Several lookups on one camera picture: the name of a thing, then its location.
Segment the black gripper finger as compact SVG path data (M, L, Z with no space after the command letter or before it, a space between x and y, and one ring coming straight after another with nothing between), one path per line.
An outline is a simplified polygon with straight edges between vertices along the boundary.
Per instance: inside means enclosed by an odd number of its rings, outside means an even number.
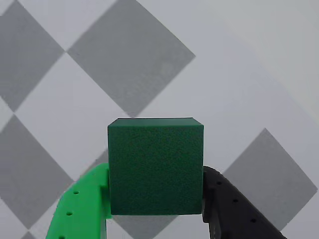
M203 167L202 220L211 239L284 239L285 236L220 172Z

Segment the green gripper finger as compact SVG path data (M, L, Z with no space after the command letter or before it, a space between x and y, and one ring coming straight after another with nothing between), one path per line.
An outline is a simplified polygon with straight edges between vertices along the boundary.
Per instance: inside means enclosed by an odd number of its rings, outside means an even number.
M109 164L81 176L59 199L47 239L106 239L111 219Z

